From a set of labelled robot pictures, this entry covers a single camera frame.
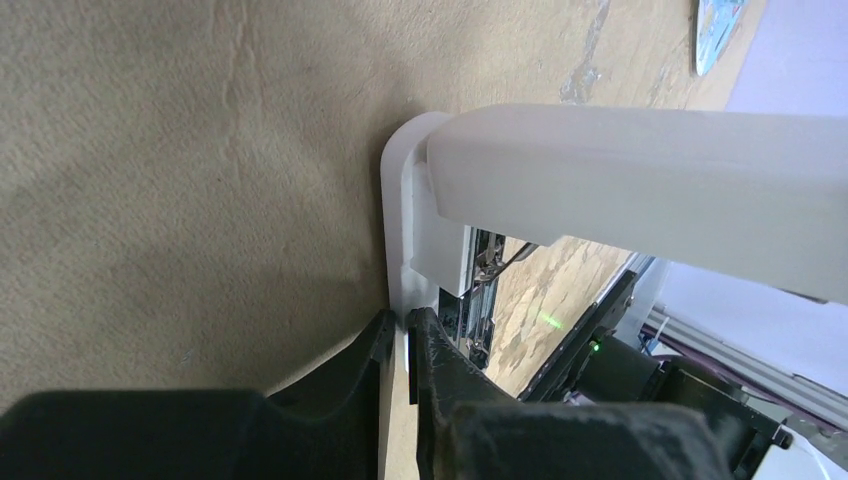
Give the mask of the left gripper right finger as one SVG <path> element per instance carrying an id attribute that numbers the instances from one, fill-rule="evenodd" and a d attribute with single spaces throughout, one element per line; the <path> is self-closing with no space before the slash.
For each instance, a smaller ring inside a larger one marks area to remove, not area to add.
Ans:
<path id="1" fill-rule="evenodd" d="M 524 403 L 449 341 L 431 308 L 410 312 L 416 460 L 423 479 L 726 479 L 693 411 L 636 403 Z"/>

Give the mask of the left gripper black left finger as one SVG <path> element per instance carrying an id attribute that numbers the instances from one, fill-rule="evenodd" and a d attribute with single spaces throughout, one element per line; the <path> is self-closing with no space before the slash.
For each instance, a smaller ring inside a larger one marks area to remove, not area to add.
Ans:
<path id="1" fill-rule="evenodd" d="M 395 317 L 378 313 L 294 384 L 249 389 L 58 390 L 1 417 L 5 479 L 374 479 L 380 367 Z"/>

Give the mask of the white stapler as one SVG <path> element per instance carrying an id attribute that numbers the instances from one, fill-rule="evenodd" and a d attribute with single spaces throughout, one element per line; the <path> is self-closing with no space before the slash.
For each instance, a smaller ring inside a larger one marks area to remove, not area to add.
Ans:
<path id="1" fill-rule="evenodd" d="M 390 307 L 472 281 L 474 229 L 847 300 L 847 121 L 540 104 L 420 114 L 380 163 Z"/>

